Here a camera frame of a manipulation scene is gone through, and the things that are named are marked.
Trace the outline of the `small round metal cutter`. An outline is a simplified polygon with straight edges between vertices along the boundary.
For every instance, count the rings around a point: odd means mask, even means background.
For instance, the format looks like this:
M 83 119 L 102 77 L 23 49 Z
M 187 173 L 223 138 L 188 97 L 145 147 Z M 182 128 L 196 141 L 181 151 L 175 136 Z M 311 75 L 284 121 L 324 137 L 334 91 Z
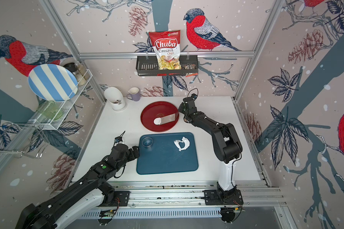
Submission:
M 153 139 L 151 137 L 145 137 L 141 143 L 145 148 L 150 148 L 153 145 Z

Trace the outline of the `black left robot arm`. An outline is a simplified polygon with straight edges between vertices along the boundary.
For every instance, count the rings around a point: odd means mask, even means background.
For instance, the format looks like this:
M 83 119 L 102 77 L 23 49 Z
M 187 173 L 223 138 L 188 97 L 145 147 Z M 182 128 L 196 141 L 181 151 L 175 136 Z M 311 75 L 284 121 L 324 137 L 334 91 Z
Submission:
M 115 193 L 108 181 L 128 162 L 140 156 L 139 147 L 115 145 L 111 153 L 93 165 L 73 185 L 57 196 L 35 206 L 30 204 L 20 213 L 17 229 L 64 229 L 91 209 L 105 204 L 119 208 L 128 203 L 128 192 Z

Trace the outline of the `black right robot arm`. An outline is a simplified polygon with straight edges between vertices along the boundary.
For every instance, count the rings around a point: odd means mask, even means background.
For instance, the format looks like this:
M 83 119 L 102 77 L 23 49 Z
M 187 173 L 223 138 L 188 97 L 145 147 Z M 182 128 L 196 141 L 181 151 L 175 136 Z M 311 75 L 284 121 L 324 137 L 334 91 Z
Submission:
M 206 131 L 212 137 L 215 156 L 224 163 L 220 168 L 218 189 L 222 193 L 228 193 L 237 189 L 235 182 L 235 170 L 239 160 L 242 159 L 243 147 L 231 124 L 217 122 L 205 113 L 198 111 L 195 105 L 195 94 L 185 97 L 178 111 L 184 115 L 184 122 Z

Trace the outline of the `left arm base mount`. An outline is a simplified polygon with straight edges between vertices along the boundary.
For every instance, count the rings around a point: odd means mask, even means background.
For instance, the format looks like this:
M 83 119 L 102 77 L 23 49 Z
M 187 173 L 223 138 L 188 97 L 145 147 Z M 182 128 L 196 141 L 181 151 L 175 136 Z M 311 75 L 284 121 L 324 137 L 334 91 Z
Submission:
M 130 198 L 130 191 L 116 191 L 109 183 L 104 183 L 98 188 L 103 195 L 99 207 L 127 207 Z

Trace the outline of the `white dough piece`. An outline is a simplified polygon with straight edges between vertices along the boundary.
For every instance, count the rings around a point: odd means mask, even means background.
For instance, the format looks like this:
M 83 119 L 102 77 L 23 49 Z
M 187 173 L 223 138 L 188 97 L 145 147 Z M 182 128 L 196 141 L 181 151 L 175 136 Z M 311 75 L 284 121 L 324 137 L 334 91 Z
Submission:
M 178 148 L 178 151 L 187 150 L 190 147 L 190 141 L 186 137 L 182 137 L 181 140 L 174 141 L 175 146 Z

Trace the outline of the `teal plastic tray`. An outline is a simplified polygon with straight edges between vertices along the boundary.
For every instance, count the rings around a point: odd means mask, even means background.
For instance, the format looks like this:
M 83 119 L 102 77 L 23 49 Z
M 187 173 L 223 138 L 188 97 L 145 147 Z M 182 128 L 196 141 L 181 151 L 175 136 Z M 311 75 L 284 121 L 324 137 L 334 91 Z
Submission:
M 183 136 L 189 139 L 190 147 L 180 152 L 174 141 L 181 140 Z M 153 139 L 150 148 L 141 143 L 145 137 Z M 199 167 L 195 138 L 190 132 L 143 135 L 139 147 L 136 167 L 139 175 L 193 172 Z

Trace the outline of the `metal spatula wooden handle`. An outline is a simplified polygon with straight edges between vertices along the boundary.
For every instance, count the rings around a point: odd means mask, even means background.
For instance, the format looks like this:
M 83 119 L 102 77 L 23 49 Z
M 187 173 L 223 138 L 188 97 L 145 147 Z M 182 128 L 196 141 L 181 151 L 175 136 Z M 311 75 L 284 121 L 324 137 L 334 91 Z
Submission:
M 174 114 L 170 114 L 170 115 L 166 115 L 166 116 L 160 117 L 158 125 L 164 125 L 164 124 L 167 124 L 167 123 L 174 122 L 174 121 L 177 120 L 178 116 L 179 116 L 179 113 L 174 113 Z

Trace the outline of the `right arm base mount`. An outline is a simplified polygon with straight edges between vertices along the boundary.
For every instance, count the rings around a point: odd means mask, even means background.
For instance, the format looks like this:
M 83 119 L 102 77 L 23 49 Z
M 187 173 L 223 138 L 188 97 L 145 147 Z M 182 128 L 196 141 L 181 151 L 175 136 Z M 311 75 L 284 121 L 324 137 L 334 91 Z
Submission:
M 241 191 L 235 185 L 232 189 L 224 191 L 219 184 L 216 189 L 204 190 L 202 199 L 207 206 L 212 205 L 243 205 Z

